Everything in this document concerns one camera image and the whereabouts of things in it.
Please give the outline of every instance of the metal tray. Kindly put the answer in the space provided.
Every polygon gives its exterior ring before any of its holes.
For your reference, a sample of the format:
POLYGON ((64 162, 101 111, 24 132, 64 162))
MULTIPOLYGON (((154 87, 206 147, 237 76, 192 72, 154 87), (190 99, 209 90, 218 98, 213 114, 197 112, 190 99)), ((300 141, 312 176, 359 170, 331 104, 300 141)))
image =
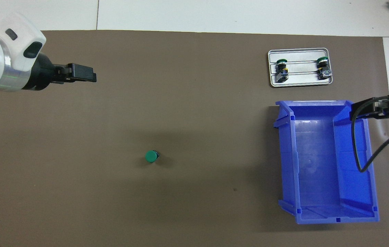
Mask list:
POLYGON ((314 86, 332 83, 332 77, 319 80, 317 76, 317 59, 324 56, 329 58, 328 64, 331 68, 330 56, 326 48, 270 50, 268 52, 268 64, 271 85, 274 87, 314 86), (287 59, 289 79, 277 83, 275 81, 276 62, 282 58, 287 59))

